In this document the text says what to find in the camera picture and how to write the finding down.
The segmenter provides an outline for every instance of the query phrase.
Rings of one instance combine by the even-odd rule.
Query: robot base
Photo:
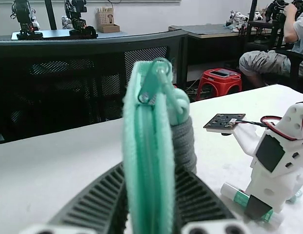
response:
[[[25,39],[36,39],[36,38],[42,38],[43,33],[40,32],[34,32],[34,34],[26,34],[26,33],[18,33],[17,38],[18,40],[25,40]]]
[[[70,36],[77,38],[77,39],[91,39],[97,38],[96,30],[92,26],[87,26],[86,29],[78,31],[78,30],[71,30]]]

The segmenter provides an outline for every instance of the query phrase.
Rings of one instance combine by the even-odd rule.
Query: person's leg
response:
[[[286,56],[277,54],[275,51],[251,51],[244,53],[239,60],[240,70],[247,79],[256,87],[264,87],[262,73],[282,74]]]

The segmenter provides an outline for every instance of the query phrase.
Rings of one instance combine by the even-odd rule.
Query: cardboard box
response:
[[[101,33],[117,33],[120,31],[120,26],[116,24],[98,24],[97,31]]]
[[[96,21],[98,24],[114,24],[114,15],[112,8],[108,9],[109,11],[97,12],[96,13]]]

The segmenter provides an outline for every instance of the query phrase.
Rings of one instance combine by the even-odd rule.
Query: red wire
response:
[[[291,141],[294,141],[294,140],[297,140],[296,138],[293,138],[293,137],[290,137],[284,133],[282,133],[281,131],[279,131],[277,128],[275,128],[275,126],[273,124],[271,124],[270,122],[266,121],[266,120],[281,120],[282,118],[281,117],[278,117],[278,116],[263,116],[261,118],[261,123],[264,123],[267,125],[268,129],[273,131],[274,133],[280,135],[281,137],[287,139],[287,140],[291,140]]]

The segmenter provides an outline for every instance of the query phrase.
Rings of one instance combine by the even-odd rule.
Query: circuit board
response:
[[[216,114],[203,128],[232,130],[235,125],[230,120],[242,120],[244,117],[245,114]]]

